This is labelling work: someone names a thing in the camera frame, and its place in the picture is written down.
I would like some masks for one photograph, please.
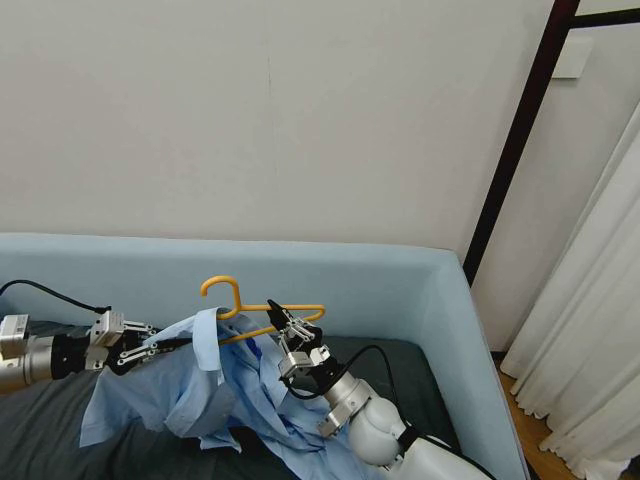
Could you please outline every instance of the black metal pole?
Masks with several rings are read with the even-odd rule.
[[[640,23],[640,8],[578,15],[571,20],[571,28],[605,27],[627,23]]]
[[[473,284],[580,0],[555,0],[464,260]]]

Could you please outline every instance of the dark gray bedsheet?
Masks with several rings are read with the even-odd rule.
[[[81,335],[86,327],[32,322],[36,335]],[[436,435],[457,447],[449,416],[429,365],[417,346],[394,340],[327,337],[331,352],[342,361],[369,343],[387,353],[401,407],[421,432]],[[365,353],[351,372],[390,398],[384,363],[375,352]],[[95,373],[40,383],[0,396],[0,478],[7,479],[295,479],[248,429],[236,429],[243,446],[200,450],[197,439],[180,439],[169,432],[150,432],[141,424],[100,445],[78,448],[80,424]]]

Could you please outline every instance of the yellow hanger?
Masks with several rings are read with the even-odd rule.
[[[200,295],[203,297],[207,296],[207,292],[209,287],[217,283],[228,283],[231,285],[231,289],[233,290],[233,309],[230,312],[219,313],[217,316],[218,320],[228,320],[231,317],[234,317],[238,314],[238,312],[266,312],[267,310],[271,310],[269,305],[243,305],[242,300],[240,300],[240,288],[238,287],[238,281],[230,276],[230,275],[218,275],[217,277],[211,277],[206,280],[202,285],[200,285]],[[321,318],[324,315],[325,308],[324,305],[283,305],[287,310],[317,310],[316,313],[305,317],[304,320],[307,322],[314,322]],[[260,328],[258,330],[253,330],[251,332],[243,333],[241,335],[235,335],[233,337],[225,338],[218,342],[220,345],[226,345],[228,343],[239,342],[240,340],[245,340],[247,338],[256,337],[258,335],[263,335],[265,333],[275,332],[275,327],[266,327]]]

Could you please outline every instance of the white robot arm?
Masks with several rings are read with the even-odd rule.
[[[76,307],[100,315],[84,336],[38,337],[28,329],[28,315],[7,315],[0,323],[0,395],[42,380],[57,380],[71,372],[102,370],[105,366],[123,375],[156,353],[171,351],[190,339],[165,340],[145,345],[156,333],[153,326],[124,319],[111,307],[93,307],[31,280],[13,280],[0,287],[0,296],[11,285],[35,287]]]
[[[324,396],[331,411],[318,429],[328,437],[349,423],[349,443],[365,463],[378,466],[389,480],[490,480],[491,474],[472,460],[454,453],[434,437],[421,437],[397,408],[380,397],[367,382],[354,378],[348,369],[355,359],[369,349],[384,357],[393,386],[389,361],[377,345],[360,350],[346,365],[340,365],[322,344],[322,330],[286,309],[268,301],[271,323],[279,332],[279,345],[284,358],[279,369],[281,380],[298,398]],[[303,395],[296,392],[292,380],[298,375],[311,376],[318,392]]]

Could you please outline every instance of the white curtain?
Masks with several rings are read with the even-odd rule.
[[[640,106],[501,369],[579,478],[640,454]]]

